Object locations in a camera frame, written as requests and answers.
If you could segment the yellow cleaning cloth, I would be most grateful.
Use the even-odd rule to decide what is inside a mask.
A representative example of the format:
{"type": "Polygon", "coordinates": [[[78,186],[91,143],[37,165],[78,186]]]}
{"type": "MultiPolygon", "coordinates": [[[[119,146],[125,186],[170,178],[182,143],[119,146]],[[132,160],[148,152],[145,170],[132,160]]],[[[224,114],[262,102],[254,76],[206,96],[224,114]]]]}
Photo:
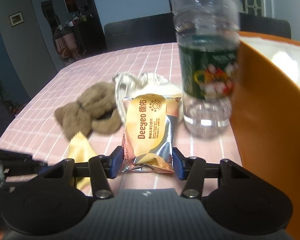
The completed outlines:
{"type": "Polygon", "coordinates": [[[74,159],[75,163],[88,162],[90,158],[97,156],[88,139],[78,132],[69,143],[68,158],[74,159]]]}

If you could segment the Deeyeo yellow wipe packet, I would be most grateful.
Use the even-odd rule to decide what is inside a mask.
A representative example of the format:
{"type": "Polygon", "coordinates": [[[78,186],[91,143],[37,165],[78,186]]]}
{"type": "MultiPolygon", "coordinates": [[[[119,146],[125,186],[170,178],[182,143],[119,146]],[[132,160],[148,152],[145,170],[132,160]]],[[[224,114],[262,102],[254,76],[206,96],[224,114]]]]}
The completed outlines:
{"type": "Polygon", "coordinates": [[[123,171],[172,173],[174,132],[181,94],[143,94],[123,100],[123,171]]]}

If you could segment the brown plush scrunchie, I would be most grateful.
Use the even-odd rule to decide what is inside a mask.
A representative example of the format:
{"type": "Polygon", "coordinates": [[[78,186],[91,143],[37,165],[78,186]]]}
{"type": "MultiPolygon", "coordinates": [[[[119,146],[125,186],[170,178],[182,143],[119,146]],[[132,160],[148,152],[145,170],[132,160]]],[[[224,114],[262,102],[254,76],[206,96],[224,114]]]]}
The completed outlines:
{"type": "Polygon", "coordinates": [[[115,83],[98,82],[87,88],[74,102],[55,110],[54,116],[64,136],[71,140],[78,132],[113,134],[122,121],[115,102],[115,83]]]}

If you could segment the potted green plant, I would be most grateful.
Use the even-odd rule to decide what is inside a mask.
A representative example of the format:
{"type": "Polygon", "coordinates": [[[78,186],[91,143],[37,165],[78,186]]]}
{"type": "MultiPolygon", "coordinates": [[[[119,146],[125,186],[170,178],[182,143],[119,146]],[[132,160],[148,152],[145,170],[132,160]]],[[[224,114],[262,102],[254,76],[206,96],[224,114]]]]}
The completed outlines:
{"type": "Polygon", "coordinates": [[[16,115],[17,105],[8,99],[8,93],[5,91],[2,82],[0,81],[0,101],[11,112],[13,116],[16,115]]]}

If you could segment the orange storage box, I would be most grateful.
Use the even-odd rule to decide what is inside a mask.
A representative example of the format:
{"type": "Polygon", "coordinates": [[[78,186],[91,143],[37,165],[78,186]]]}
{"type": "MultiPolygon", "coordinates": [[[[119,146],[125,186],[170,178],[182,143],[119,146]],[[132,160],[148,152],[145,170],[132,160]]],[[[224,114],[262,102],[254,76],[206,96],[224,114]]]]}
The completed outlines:
{"type": "Polygon", "coordinates": [[[292,201],[300,239],[300,42],[240,33],[231,127],[243,166],[292,201]]]}

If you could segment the clear plastic water bottle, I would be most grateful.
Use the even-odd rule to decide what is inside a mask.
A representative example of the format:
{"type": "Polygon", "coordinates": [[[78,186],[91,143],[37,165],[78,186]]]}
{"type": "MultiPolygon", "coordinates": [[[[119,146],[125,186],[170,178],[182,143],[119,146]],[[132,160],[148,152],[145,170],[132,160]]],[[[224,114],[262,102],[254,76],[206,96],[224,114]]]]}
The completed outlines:
{"type": "Polygon", "coordinates": [[[214,137],[230,124],[239,47],[235,0],[173,0],[172,12],[186,128],[214,137]]]}

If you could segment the black chair left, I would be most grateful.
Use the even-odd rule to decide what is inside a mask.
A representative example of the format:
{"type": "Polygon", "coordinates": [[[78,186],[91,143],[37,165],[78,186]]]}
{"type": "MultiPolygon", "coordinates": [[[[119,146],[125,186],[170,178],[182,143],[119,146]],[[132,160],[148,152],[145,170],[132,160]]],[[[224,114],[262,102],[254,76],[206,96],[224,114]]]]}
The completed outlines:
{"type": "Polygon", "coordinates": [[[171,12],[108,23],[104,36],[107,51],[177,41],[171,12]]]}

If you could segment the black chair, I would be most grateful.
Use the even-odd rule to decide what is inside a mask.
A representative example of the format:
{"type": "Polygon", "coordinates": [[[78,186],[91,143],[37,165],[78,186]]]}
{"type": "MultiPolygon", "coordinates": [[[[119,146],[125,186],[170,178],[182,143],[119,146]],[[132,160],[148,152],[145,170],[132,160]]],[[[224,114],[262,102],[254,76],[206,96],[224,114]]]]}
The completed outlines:
{"type": "Polygon", "coordinates": [[[171,12],[108,23],[104,36],[107,51],[177,41],[171,12]]]}
{"type": "Polygon", "coordinates": [[[241,31],[275,35],[292,38],[290,24],[287,20],[239,13],[241,31]]]}

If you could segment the black chair right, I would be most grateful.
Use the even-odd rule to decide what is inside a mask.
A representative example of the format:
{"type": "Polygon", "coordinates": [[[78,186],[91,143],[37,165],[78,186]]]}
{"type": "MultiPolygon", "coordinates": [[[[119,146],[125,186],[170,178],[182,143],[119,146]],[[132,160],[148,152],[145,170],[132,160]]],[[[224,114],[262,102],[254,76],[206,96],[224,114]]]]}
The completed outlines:
{"type": "Polygon", "coordinates": [[[275,35],[292,38],[290,24],[287,20],[239,13],[241,31],[275,35]]]}

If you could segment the framed wall picture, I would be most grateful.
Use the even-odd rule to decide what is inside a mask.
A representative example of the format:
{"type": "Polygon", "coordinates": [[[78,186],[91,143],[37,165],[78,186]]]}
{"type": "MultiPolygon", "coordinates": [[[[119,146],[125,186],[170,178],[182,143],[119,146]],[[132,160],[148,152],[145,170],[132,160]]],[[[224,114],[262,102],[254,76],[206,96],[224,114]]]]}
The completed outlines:
{"type": "Polygon", "coordinates": [[[11,24],[12,27],[14,27],[16,25],[19,25],[19,24],[24,22],[24,18],[23,18],[23,15],[22,15],[21,11],[10,15],[9,19],[10,19],[10,24],[11,24]]]}

